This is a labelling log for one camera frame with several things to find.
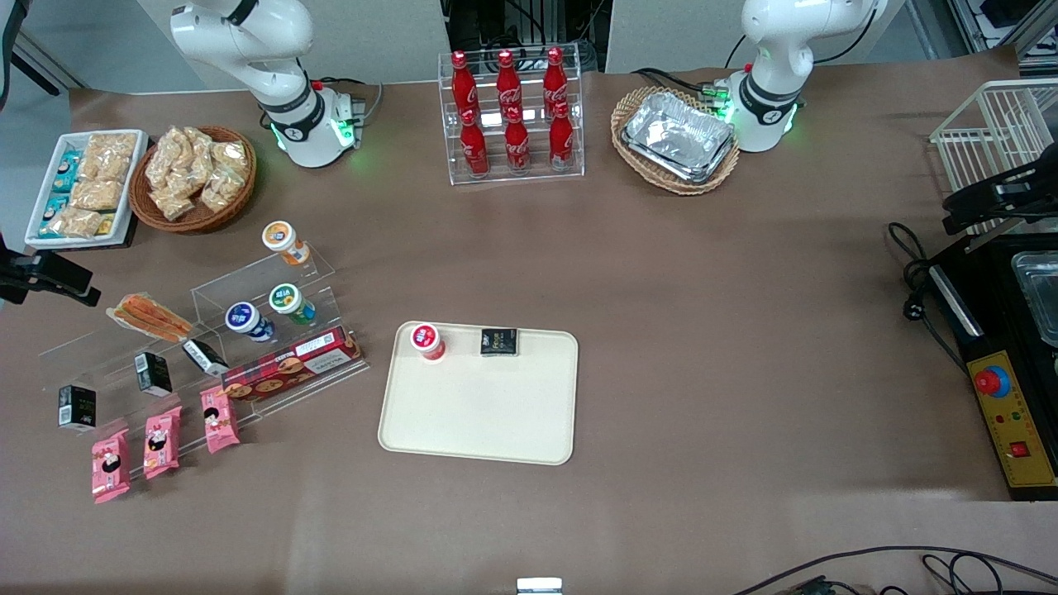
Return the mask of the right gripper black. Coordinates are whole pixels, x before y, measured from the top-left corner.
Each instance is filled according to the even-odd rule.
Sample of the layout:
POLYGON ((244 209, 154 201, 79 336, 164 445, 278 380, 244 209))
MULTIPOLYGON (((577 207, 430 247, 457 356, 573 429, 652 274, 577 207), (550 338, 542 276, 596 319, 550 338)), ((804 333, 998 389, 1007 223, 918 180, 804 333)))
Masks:
POLYGON ((29 293, 55 293, 95 307, 101 290, 91 286, 92 278, 90 270, 53 251, 29 255, 1 249, 1 298, 11 304, 22 304, 29 293))

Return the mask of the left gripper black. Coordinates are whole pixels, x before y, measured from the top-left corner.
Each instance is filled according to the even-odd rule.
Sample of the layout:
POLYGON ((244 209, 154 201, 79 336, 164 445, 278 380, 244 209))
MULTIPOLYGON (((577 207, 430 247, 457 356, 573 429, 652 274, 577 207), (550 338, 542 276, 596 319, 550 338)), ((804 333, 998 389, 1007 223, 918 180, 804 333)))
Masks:
POLYGON ((989 183, 975 183, 942 200, 947 212, 942 227, 956 235, 972 226, 1021 217, 1027 221, 1057 215, 1056 162, 1032 162, 995 176, 989 183))

